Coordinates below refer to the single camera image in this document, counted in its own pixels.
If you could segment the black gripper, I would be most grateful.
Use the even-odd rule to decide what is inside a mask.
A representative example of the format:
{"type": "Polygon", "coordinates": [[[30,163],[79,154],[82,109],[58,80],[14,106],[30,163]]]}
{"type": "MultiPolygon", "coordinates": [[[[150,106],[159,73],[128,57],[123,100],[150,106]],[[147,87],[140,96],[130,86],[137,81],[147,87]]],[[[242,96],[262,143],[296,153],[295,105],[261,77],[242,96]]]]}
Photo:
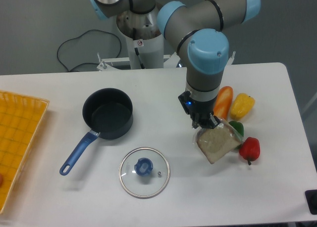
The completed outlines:
{"type": "Polygon", "coordinates": [[[216,128],[221,120],[214,115],[213,108],[216,98],[209,101],[198,101],[190,97],[190,92],[185,91],[178,97],[185,113],[192,120],[192,127],[216,128]]]}

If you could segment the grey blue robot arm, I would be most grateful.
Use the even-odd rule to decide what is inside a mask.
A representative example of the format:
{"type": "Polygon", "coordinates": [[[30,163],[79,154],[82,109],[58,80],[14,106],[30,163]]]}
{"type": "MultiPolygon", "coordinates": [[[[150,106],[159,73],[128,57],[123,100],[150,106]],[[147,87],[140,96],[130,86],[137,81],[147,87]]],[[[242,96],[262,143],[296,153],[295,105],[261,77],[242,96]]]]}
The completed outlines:
{"type": "Polygon", "coordinates": [[[156,0],[89,1],[99,18],[116,17],[132,69],[161,68],[163,43],[169,42],[187,69],[179,101],[192,126],[213,129],[219,124],[213,109],[229,59],[222,31],[257,16],[261,0],[202,0],[192,7],[180,1],[162,7],[156,0]]]}

